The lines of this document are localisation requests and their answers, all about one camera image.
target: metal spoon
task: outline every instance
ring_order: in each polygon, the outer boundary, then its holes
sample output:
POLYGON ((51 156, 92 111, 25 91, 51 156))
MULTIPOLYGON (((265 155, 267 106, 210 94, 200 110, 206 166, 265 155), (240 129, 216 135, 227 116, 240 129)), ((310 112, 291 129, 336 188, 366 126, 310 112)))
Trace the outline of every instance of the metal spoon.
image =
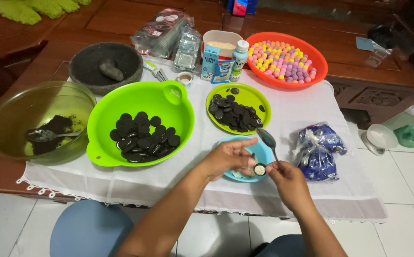
POLYGON ((281 171, 284 171, 284 168, 281 166, 280 161, 277 158, 277 154, 275 154, 275 147, 277 146, 277 143, 274 137, 272 137, 272 135, 269 132, 265 131, 262 128, 256 128, 256 132, 258 132, 258 136, 261 138, 261 140, 272 149, 278 167, 281 171))
POLYGON ((31 130, 28 130, 26 134, 26 138, 34 142, 48 142, 57 137, 78 136, 79 134, 80 132, 58 135, 58 134, 55 134, 53 131, 47 130, 47 129, 31 129, 31 130))

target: person's right hand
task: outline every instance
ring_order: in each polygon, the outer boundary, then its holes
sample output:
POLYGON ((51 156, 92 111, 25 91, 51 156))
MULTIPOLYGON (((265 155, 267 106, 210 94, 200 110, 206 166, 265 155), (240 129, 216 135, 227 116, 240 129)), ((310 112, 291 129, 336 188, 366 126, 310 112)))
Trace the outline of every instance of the person's right hand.
POLYGON ((269 163, 265 168, 267 174, 277 185, 278 195, 283 203, 293 213, 300 213, 314 207, 307 182, 301 169, 296 168, 286 161, 280 161, 284 170, 278 167, 276 161, 269 163))

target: milk carton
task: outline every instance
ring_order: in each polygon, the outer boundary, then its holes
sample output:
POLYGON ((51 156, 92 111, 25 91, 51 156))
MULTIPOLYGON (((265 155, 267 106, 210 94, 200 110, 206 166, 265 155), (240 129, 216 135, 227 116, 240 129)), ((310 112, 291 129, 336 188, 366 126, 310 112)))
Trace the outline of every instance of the milk carton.
POLYGON ((202 73, 200 78, 211 81, 215 71, 216 61, 220 56, 220 48, 206 45, 204 48, 204 59, 202 61, 202 73))

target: white tablecloth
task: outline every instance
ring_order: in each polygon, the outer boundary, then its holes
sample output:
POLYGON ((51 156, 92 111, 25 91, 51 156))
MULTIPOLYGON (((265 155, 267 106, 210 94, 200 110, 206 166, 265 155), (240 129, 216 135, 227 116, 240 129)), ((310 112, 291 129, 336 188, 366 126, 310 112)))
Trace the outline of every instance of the white tablecloth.
MULTIPOLYGON (((160 65, 169 79, 175 79, 176 73, 170 71, 169 61, 146 56, 144 59, 160 65)), ((144 70, 141 81, 156 79, 144 70)), ((243 71, 240 82, 258 89, 270 103, 272 119, 266 130, 277 137, 276 152, 280 160, 291 162, 295 133, 320 121, 328 122, 344 140, 348 154, 336 156, 340 180, 333 183, 309 183, 312 198, 323 217, 385 221, 387 213, 384 205, 366 175, 329 82, 323 80, 303 90, 288 90, 266 84, 249 70, 243 71)), ((216 142, 230 136, 216 127, 206 114, 206 97, 215 86, 197 77, 192 87, 187 89, 195 112, 193 133, 178 153, 159 165, 140 168, 99 167, 85 154, 75 161, 57 166, 27 162, 26 170, 18 182, 31 184, 29 189, 34 186, 106 203, 151 206, 201 160, 216 142)), ((196 209, 292 217, 292 213, 281 203, 270 178, 258 183, 239 183, 223 177, 207 185, 196 209)))

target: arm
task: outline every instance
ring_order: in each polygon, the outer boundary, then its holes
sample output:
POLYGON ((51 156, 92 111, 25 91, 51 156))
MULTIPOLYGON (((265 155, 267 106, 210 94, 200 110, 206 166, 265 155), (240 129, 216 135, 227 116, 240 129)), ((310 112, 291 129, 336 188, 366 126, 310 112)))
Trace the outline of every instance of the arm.
POLYGON ((229 169, 248 173, 256 164, 245 146, 257 139, 221 143, 190 170, 135 225, 117 257, 168 256, 196 207, 205 186, 229 169))
POLYGON ((280 161, 270 163, 266 172, 275 182, 283 203, 294 213, 301 226, 307 252, 314 257, 347 257, 337 238, 318 212, 308 190, 302 171, 291 164, 280 161))

